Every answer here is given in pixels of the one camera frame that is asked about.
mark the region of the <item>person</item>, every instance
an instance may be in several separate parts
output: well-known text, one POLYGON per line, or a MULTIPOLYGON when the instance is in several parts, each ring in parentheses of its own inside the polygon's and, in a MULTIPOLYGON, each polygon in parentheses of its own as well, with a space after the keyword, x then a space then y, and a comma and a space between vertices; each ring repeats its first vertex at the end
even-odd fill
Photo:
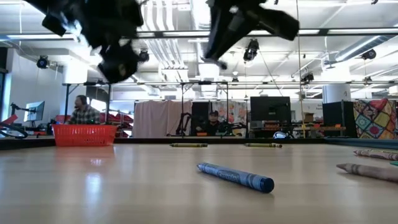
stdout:
POLYGON ((85 95, 76 97, 75 109, 67 124, 100 124, 100 112, 87 103, 85 95))
POLYGON ((218 111, 213 111, 209 114, 209 120, 206 122, 204 129, 198 126, 197 131, 206 132, 208 136, 216 136, 219 128, 218 111))

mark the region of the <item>monitor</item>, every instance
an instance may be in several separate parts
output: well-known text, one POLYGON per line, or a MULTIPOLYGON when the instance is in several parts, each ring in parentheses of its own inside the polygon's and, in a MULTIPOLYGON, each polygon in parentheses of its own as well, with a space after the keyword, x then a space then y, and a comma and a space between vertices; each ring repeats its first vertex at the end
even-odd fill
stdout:
POLYGON ((250 97, 251 121, 278 121, 290 124, 290 97, 252 96, 250 97))
POLYGON ((28 103, 26 104, 26 108, 30 111, 25 112, 24 121, 41 121, 43 120, 44 113, 44 101, 28 103))

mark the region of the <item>red basket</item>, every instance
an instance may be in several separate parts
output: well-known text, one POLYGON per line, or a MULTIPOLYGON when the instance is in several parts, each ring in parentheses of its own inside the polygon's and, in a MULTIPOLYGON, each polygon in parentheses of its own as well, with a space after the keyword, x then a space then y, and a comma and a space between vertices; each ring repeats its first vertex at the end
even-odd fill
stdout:
POLYGON ((53 124, 57 146, 111 146, 116 134, 113 125, 53 124))

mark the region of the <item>pink curtain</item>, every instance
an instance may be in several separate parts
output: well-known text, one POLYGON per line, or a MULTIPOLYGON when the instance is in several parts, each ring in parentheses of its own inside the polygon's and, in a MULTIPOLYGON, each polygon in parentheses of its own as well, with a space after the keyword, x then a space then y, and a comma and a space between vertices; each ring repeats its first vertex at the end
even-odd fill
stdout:
MULTIPOLYGON (((183 104, 184 113, 192 113, 192 102, 183 104)), ((137 103, 134 109, 134 138, 163 138, 175 134, 181 117, 181 102, 147 101, 137 103)), ((190 122, 185 134, 189 134, 190 122)))

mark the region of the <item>yellow crayon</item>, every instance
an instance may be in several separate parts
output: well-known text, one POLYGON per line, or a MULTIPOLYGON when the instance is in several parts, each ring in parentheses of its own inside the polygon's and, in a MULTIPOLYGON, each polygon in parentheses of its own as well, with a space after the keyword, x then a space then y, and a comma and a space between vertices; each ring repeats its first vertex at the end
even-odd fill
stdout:
POLYGON ((171 147, 207 147, 206 143, 173 143, 171 147))
POLYGON ((246 147, 282 147, 281 144, 276 143, 246 143, 246 147))

